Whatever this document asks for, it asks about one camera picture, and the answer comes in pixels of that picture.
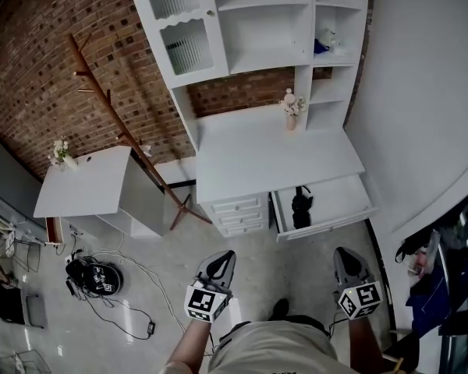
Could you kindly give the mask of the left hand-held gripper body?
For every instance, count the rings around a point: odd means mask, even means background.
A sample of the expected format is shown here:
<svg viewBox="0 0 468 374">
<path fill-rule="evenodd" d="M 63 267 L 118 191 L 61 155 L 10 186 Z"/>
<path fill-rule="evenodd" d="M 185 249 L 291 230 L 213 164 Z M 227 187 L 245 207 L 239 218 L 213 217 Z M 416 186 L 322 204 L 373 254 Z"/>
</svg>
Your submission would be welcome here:
<svg viewBox="0 0 468 374">
<path fill-rule="evenodd" d="M 213 323 L 231 298 L 232 292 L 228 288 L 195 277 L 186 289 L 184 311 L 191 319 Z"/>
</svg>

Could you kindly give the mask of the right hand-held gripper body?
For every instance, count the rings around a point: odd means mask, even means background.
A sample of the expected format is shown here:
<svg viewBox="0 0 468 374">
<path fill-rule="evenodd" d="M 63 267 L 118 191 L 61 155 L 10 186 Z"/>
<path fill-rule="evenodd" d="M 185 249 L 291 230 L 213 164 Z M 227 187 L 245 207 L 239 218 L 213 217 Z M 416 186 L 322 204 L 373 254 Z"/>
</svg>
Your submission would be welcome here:
<svg viewBox="0 0 468 374">
<path fill-rule="evenodd" d="M 379 281 L 345 288 L 338 297 L 338 306 L 349 320 L 369 316 L 381 303 L 382 291 Z"/>
</svg>

